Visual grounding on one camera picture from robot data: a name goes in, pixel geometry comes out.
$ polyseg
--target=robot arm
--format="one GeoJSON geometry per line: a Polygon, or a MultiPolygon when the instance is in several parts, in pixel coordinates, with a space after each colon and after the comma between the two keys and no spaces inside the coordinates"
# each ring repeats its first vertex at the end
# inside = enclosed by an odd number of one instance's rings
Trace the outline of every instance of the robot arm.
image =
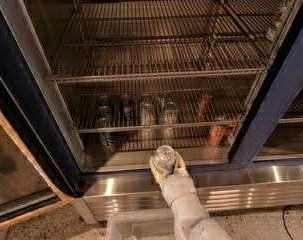
{"type": "Polygon", "coordinates": [[[181,156],[176,152],[174,174],[159,173],[150,160],[151,170],[162,189],[162,195],[174,214],[174,232],[177,240],[231,239],[200,203],[193,180],[185,170],[181,156]]]}

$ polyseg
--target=power cord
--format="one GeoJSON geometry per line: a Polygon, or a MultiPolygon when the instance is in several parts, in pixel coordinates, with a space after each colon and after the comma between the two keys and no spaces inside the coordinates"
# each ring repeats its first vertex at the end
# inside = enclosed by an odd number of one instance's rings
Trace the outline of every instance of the power cord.
{"type": "Polygon", "coordinates": [[[285,230],[287,231],[287,234],[289,235],[289,237],[291,238],[291,240],[294,240],[293,237],[291,236],[288,228],[287,228],[287,224],[285,222],[285,212],[292,206],[303,206],[303,204],[299,204],[299,205],[288,205],[286,207],[283,208],[283,213],[282,213],[282,220],[283,220],[283,225],[284,225],[284,228],[285,230]]]}

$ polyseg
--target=speckled floor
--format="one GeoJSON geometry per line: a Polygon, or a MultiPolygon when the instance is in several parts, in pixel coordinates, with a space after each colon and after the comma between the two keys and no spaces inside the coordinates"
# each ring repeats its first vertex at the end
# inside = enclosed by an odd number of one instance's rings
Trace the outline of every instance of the speckled floor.
{"type": "MultiPolygon", "coordinates": [[[[235,239],[290,240],[282,220],[283,207],[211,213],[235,239]]],[[[286,225],[294,240],[303,240],[303,206],[292,206],[285,213],[286,225]]],[[[104,240],[106,223],[87,225],[72,205],[19,223],[0,231],[0,240],[86,239],[104,240]]],[[[174,239],[172,236],[161,238],[174,239]]]]}

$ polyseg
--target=refrigerator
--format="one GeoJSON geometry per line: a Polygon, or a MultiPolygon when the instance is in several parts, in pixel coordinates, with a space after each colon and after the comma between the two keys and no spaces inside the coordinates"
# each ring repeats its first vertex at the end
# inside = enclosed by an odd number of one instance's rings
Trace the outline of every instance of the refrigerator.
{"type": "Polygon", "coordinates": [[[209,211],[301,203],[303,0],[0,0],[0,113],[88,223],[166,207],[161,145],[209,211]]]}

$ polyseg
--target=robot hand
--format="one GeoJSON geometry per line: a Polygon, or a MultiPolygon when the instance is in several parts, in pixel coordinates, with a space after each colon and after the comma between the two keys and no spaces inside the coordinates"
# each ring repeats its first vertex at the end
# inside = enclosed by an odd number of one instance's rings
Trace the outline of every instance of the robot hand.
{"type": "Polygon", "coordinates": [[[162,195],[174,214],[174,232],[177,240],[202,240],[231,238],[224,229],[209,217],[200,203],[181,155],[175,151],[174,173],[159,168],[152,159],[152,173],[162,189],[162,195]]]}

